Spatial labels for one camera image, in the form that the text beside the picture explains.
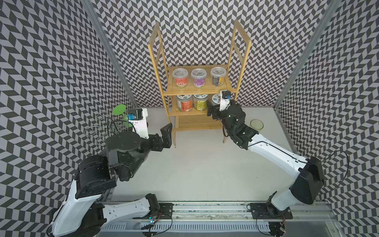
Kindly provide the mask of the sunflower seed container yellow label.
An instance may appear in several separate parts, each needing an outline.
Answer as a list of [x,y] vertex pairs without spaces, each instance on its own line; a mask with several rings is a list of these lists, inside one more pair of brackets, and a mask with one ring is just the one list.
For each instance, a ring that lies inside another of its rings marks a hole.
[[193,108],[197,111],[204,111],[207,109],[208,94],[193,95]]

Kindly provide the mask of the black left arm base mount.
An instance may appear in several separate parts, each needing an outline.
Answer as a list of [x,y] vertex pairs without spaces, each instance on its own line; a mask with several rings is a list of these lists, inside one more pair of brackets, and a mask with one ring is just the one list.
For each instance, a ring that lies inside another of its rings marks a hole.
[[174,203],[164,202],[159,203],[159,208],[157,206],[150,207],[150,211],[142,219],[167,219],[170,220],[173,214]]

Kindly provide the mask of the carrot seed container red label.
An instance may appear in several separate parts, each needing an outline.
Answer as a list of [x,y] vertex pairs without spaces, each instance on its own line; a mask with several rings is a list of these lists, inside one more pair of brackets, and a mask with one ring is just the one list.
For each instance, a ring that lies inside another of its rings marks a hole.
[[192,110],[192,95],[177,95],[177,107],[181,112],[189,112]]

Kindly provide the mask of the red tomato seed container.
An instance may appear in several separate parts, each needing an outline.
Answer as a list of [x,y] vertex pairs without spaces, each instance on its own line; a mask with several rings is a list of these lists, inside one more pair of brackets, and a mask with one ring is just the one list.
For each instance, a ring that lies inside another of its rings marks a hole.
[[184,88],[187,86],[188,71],[184,68],[175,69],[172,73],[175,85],[178,88]]

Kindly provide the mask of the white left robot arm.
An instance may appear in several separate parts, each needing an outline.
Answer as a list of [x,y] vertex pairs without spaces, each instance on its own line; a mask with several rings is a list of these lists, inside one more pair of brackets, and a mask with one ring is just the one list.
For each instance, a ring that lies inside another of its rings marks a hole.
[[131,123],[126,127],[118,123],[113,121],[107,128],[106,148],[79,164],[65,200],[50,215],[47,236],[94,237],[103,227],[119,220],[162,215],[154,194],[122,204],[104,204],[103,198],[118,181],[130,181],[150,152],[171,147],[172,124],[161,128],[161,134],[143,138]]

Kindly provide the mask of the small clear seed jar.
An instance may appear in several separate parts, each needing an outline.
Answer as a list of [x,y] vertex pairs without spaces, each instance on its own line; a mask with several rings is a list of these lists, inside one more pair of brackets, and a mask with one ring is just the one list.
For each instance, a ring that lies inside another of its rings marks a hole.
[[220,87],[224,84],[227,71],[223,67],[214,67],[211,70],[212,85]]

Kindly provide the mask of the small purple seed jar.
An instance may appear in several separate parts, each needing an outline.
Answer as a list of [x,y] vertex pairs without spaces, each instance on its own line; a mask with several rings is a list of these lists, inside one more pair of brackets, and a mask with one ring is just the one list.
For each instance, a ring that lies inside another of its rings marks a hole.
[[191,72],[193,86],[196,88],[204,87],[206,77],[207,77],[207,72],[204,69],[197,68],[197,69],[193,69]]

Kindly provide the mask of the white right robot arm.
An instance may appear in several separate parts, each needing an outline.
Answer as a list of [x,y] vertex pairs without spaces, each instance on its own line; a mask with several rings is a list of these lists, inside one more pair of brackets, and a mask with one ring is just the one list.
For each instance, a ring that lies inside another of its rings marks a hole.
[[245,124],[246,114],[234,100],[226,108],[208,105],[207,115],[220,120],[228,137],[240,148],[259,154],[285,172],[294,182],[281,191],[274,192],[265,204],[265,211],[274,215],[290,206],[303,203],[311,205],[325,184],[321,161],[292,153],[269,141],[257,130]]

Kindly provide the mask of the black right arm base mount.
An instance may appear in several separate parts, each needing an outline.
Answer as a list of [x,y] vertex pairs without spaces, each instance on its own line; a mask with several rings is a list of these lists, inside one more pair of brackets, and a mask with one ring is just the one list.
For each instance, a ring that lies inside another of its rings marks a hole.
[[293,215],[289,207],[281,211],[271,203],[274,194],[276,194],[276,192],[274,192],[266,202],[252,202],[247,204],[246,208],[252,214],[253,219],[293,219]]

